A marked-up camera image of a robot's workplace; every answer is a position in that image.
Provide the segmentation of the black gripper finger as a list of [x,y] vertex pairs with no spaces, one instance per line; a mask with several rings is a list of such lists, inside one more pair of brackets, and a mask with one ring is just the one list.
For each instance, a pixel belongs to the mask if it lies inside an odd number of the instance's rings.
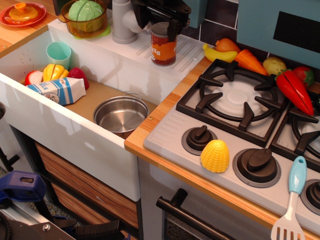
[[177,36],[182,32],[186,23],[178,19],[171,19],[168,22],[167,36],[169,41],[174,41]]
[[151,20],[151,12],[146,5],[134,4],[133,11],[136,17],[137,24],[141,29],[144,29]]

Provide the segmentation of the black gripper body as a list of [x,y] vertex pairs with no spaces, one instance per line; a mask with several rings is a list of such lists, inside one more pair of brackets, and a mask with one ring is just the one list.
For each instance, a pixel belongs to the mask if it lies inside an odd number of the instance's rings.
[[150,22],[155,15],[169,21],[177,19],[185,22],[185,25],[190,23],[191,8],[183,0],[131,0],[131,3],[146,5],[151,13]]

